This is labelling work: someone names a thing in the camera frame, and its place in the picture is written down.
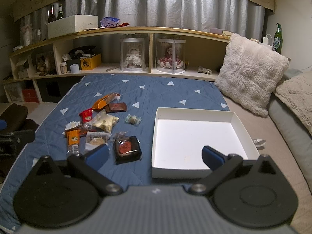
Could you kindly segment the clear round pastry pack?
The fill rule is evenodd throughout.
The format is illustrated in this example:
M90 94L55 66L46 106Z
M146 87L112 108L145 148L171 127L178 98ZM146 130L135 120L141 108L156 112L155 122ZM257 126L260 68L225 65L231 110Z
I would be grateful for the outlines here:
M88 132L86 134L85 150L91 151L100 145L108 143L111 135L106 132Z

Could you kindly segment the orange snack bar pack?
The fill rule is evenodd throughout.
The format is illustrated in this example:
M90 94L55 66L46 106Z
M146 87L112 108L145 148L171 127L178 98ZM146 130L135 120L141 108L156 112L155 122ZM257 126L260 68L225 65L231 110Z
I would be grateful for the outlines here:
M80 142L80 130L73 129L66 132L67 143L68 143L68 155L79 154L79 142Z

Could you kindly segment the small clear dark candy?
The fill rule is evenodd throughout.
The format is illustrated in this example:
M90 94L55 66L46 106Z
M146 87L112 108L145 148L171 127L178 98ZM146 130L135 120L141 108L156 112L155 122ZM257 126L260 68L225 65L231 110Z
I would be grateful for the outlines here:
M128 132L117 132L114 136L113 139L122 139L127 136Z

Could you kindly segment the black red mooncake pack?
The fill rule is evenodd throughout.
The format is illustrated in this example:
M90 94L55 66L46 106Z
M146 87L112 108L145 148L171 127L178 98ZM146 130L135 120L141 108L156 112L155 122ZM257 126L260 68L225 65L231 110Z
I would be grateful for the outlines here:
M138 161L142 157L140 143L136 136L116 139L113 149L116 164Z

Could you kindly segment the cream yellow snack bag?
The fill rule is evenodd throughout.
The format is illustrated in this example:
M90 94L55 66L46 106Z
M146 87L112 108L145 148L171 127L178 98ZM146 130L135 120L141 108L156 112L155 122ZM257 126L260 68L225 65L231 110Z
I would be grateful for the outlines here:
M90 121L90 123L92 126L100 128L104 132L111 134L113 127L118 123L118 121L118 117L110 115L109 113L106 113L105 110L102 110Z

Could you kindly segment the red snack packet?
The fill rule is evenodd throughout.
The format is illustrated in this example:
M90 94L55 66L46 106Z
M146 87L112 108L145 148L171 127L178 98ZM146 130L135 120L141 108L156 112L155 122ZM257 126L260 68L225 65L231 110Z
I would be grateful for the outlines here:
M88 123L93 119L93 109L92 108L86 109L81 113L79 113L79 116L82 120L82 124Z

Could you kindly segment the orange clear long snack pack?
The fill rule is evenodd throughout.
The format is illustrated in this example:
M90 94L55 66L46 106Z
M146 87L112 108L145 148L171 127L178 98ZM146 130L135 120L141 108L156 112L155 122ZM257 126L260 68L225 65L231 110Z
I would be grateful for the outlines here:
M102 110L108 104L110 104L114 100L119 100L121 95L119 93L113 92L105 95L101 99L98 99L92 106L93 110Z

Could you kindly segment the brown square snack packet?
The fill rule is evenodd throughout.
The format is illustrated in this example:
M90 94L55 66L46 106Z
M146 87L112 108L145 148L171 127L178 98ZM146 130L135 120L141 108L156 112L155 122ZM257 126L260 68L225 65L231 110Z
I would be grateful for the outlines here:
M126 103L109 103L105 107L106 113L118 113L118 112L127 112L128 107Z

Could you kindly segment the white cardboard tray box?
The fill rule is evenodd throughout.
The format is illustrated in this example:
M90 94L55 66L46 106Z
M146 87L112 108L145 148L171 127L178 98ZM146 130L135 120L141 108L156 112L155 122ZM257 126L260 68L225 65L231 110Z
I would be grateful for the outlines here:
M245 160L259 157L254 142L236 113L159 107L154 123L152 177L205 177L209 167L201 156L204 146L211 146L224 155L238 154Z

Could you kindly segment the small green white candy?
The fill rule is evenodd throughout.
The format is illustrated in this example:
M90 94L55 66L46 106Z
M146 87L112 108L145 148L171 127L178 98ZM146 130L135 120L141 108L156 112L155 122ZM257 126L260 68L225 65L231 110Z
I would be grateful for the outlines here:
M141 117L128 114L125 118L125 123L137 126L140 124L141 120Z

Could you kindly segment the white cylinder cup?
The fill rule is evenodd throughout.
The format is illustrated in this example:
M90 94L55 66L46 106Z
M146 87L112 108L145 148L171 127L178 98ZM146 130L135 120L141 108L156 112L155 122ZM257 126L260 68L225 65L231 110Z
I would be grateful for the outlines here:
M79 73L80 73L80 69L79 69L78 63L72 64L72 65L70 66L70 72L71 72L72 74L79 74Z

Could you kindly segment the small grey trinket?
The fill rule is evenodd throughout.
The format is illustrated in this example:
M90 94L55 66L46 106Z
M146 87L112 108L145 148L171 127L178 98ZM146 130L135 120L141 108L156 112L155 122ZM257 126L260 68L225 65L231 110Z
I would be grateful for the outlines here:
M197 72L200 73L200 74L212 75L212 70L210 70L208 68L204 68L202 66L198 67Z

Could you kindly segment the beige textured pillow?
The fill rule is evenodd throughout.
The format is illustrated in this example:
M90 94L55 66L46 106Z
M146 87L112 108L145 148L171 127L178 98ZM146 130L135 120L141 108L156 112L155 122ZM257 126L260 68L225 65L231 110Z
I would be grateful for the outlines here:
M311 134L311 71L285 80L274 93L302 122Z

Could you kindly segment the large white box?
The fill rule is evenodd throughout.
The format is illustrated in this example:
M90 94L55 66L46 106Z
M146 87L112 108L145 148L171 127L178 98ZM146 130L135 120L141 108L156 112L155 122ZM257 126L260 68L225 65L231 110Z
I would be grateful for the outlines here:
M77 33L88 28L98 28L98 16L73 15L48 23L48 38Z

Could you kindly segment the blue plastic bag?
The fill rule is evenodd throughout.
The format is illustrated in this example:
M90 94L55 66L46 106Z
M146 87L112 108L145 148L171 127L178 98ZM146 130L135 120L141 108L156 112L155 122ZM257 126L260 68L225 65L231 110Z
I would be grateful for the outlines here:
M119 18L104 17L100 20L100 26L103 28L116 27L120 23Z

